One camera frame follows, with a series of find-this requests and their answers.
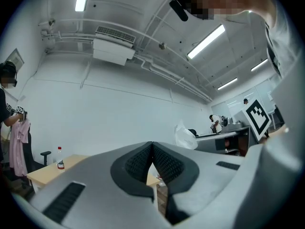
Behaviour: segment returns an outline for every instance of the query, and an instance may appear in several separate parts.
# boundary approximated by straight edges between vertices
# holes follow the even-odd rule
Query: air conditioner
[[[93,57],[100,60],[125,65],[127,59],[132,59],[135,50],[135,36],[99,26],[95,31],[93,40]]]

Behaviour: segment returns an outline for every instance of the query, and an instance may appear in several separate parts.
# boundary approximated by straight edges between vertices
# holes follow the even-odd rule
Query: wooden table
[[[82,161],[83,159],[86,159],[89,156],[85,155],[72,155],[68,158],[65,158],[64,164],[65,164],[65,170],[73,167],[78,162]],[[33,188],[35,193],[39,191],[39,189],[43,188],[45,185],[47,185],[49,182],[51,182],[53,179],[58,177],[60,175],[60,171],[57,168],[57,163],[53,163],[51,165],[48,165],[44,168],[41,168],[39,170],[35,170],[31,173],[27,174],[27,178],[31,180]],[[147,182],[146,185],[153,188],[154,193],[154,204],[158,207],[158,199],[157,199],[157,184],[159,184],[160,181],[155,178],[153,175],[148,173],[147,176]]]

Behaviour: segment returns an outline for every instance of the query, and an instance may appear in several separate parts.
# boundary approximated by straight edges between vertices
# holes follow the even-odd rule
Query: black and white sign
[[[266,126],[268,125],[269,127],[270,125],[269,116],[266,114],[265,110],[257,100],[255,100],[251,106],[248,107],[246,113],[250,117],[258,135],[260,136],[265,132]]]

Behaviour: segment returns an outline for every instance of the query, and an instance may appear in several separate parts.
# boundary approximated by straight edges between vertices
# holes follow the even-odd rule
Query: white plastic bag
[[[196,137],[183,125],[182,120],[175,126],[176,145],[187,149],[195,149],[198,147]]]

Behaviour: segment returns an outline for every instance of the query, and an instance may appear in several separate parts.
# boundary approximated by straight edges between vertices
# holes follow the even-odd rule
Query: bottle
[[[65,169],[65,165],[62,159],[61,147],[58,147],[58,154],[57,154],[57,168],[63,172]]]

